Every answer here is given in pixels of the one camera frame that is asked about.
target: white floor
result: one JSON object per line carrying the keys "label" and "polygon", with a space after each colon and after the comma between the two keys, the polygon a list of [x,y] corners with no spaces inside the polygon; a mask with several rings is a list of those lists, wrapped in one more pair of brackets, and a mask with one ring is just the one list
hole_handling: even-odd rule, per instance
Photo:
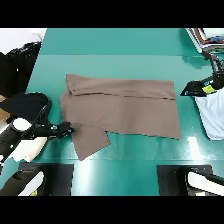
{"label": "white floor", "polygon": [[0,28],[0,52],[8,53],[24,44],[44,39],[47,28]]}

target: green table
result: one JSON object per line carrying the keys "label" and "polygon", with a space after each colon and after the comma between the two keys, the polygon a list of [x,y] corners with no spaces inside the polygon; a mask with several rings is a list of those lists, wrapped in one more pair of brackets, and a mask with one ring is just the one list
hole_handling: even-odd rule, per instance
{"label": "green table", "polygon": [[62,122],[68,73],[174,80],[182,139],[109,133],[111,145],[80,162],[66,137],[48,142],[34,161],[74,163],[72,195],[158,195],[157,164],[211,164],[224,176],[223,141],[207,138],[194,100],[179,96],[188,81],[211,72],[184,29],[48,29],[27,92],[52,100],[52,123]]}

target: black mat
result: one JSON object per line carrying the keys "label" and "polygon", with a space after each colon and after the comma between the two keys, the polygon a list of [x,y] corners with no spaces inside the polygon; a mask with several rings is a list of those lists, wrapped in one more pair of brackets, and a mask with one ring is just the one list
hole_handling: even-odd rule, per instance
{"label": "black mat", "polygon": [[182,196],[176,177],[177,170],[181,167],[198,168],[208,174],[213,174],[211,165],[157,165],[160,196]]}
{"label": "black mat", "polygon": [[44,183],[38,188],[38,195],[71,196],[73,164],[22,162],[19,170],[29,170],[33,166],[41,167],[45,174]]}

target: white cloth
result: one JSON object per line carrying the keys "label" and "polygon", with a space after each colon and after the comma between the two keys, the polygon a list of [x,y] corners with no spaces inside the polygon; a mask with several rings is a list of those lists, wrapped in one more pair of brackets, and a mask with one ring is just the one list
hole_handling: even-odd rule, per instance
{"label": "white cloth", "polygon": [[224,35],[224,28],[203,28],[206,39]]}
{"label": "white cloth", "polygon": [[195,97],[201,120],[211,140],[224,139],[224,88],[207,97]]}
{"label": "white cloth", "polygon": [[22,159],[31,162],[40,153],[46,142],[47,137],[38,137],[34,140],[22,140],[10,154],[9,158],[14,158],[16,162]]}

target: beige cloth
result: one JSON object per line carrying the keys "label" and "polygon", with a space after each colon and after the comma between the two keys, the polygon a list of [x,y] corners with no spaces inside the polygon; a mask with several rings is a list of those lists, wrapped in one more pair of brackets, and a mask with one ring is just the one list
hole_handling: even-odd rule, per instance
{"label": "beige cloth", "polygon": [[70,74],[66,81],[62,114],[75,129],[72,139],[80,160],[110,144],[106,131],[181,138],[172,81]]}

